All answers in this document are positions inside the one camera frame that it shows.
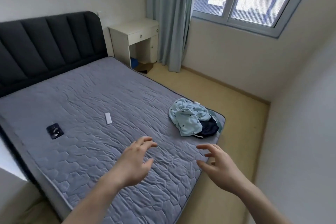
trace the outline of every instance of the floor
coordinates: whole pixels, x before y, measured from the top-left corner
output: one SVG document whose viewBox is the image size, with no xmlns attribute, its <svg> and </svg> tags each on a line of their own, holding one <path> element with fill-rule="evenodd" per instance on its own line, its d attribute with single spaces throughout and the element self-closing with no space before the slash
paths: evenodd
<svg viewBox="0 0 336 224">
<path fill-rule="evenodd" d="M 155 64 L 148 77 L 224 115 L 226 123 L 218 145 L 233 158 L 249 179 L 253 178 L 268 105 L 185 69 L 173 73 L 168 72 L 167 67 Z M 246 208 L 237 197 L 217 188 L 202 173 L 178 224 L 242 224 L 245 214 Z M 49 205 L 39 201 L 17 223 L 58 222 Z"/>
</svg>

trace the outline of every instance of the curtain fold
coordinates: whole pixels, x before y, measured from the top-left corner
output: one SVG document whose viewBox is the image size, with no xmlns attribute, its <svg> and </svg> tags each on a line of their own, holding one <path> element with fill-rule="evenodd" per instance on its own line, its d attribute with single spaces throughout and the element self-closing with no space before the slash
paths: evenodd
<svg viewBox="0 0 336 224">
<path fill-rule="evenodd" d="M 180 72 L 193 0 L 147 0 L 147 17 L 160 23 L 157 61 Z"/>
</svg>

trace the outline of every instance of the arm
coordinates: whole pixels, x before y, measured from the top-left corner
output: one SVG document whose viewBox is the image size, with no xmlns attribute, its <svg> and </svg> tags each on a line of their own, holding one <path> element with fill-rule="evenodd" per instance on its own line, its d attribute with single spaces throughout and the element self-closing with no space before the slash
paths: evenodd
<svg viewBox="0 0 336 224">
<path fill-rule="evenodd" d="M 118 192 L 138 184 L 148 175 L 153 159 L 143 163 L 144 156 L 149 148 L 156 146 L 151 137 L 141 137 L 127 147 L 113 168 L 99 179 L 63 224 L 100 223 Z"/>
<path fill-rule="evenodd" d="M 201 144 L 198 149 L 209 150 L 206 157 L 215 158 L 211 165 L 198 160 L 198 166 L 221 189 L 237 195 L 246 205 L 256 224 L 291 224 L 267 197 L 252 184 L 218 145 Z"/>
</svg>

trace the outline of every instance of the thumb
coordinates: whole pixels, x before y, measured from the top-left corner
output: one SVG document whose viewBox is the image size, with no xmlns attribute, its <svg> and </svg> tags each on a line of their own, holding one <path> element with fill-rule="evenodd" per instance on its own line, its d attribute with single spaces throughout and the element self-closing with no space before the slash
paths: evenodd
<svg viewBox="0 0 336 224">
<path fill-rule="evenodd" d="M 214 166 L 208 165 L 207 163 L 205 163 L 204 161 L 201 160 L 197 160 L 197 165 L 200 167 L 200 169 L 202 169 L 204 172 L 206 172 L 207 174 L 211 171 L 215 170 Z"/>
<path fill-rule="evenodd" d="M 147 162 L 145 162 L 144 164 L 142 164 L 142 166 L 149 172 L 149 170 L 151 169 L 152 165 L 153 165 L 153 158 L 150 158 L 149 160 L 147 160 Z"/>
</svg>

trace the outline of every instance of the black square object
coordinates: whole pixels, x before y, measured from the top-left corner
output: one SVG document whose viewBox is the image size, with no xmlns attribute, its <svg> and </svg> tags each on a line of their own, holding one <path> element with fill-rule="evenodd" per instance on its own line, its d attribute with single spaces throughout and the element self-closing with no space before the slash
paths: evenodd
<svg viewBox="0 0 336 224">
<path fill-rule="evenodd" d="M 56 139 L 57 137 L 60 137 L 60 136 L 64 135 L 62 129 L 60 128 L 60 126 L 57 123 L 49 126 L 47 128 L 47 131 L 48 131 L 49 135 L 51 136 L 51 139 Z"/>
</svg>

